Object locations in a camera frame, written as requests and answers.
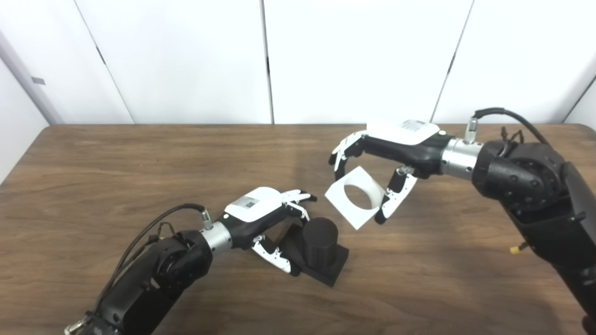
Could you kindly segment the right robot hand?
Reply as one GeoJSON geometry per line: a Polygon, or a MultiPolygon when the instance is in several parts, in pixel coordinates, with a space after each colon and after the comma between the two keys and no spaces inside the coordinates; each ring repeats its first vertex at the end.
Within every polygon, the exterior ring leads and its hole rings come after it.
{"type": "Polygon", "coordinates": [[[332,150],[328,164],[338,181],[345,176],[348,159],[364,153],[400,163],[380,204],[375,205],[374,221],[383,225],[411,193],[417,180],[444,174],[444,156],[455,142],[455,136],[426,121],[406,120],[394,126],[373,122],[365,130],[343,138],[332,150]]]}

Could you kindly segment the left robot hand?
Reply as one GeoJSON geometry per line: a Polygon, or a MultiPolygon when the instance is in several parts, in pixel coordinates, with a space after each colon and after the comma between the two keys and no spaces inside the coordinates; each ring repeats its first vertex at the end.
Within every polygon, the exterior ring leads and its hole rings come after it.
{"type": "Polygon", "coordinates": [[[315,195],[301,189],[280,192],[270,187],[258,187],[228,204],[217,220],[226,229],[226,242],[231,249],[251,249],[286,274],[298,276],[300,269],[296,263],[266,235],[266,231],[289,217],[307,223],[310,217],[301,203],[317,200],[315,195]]]}

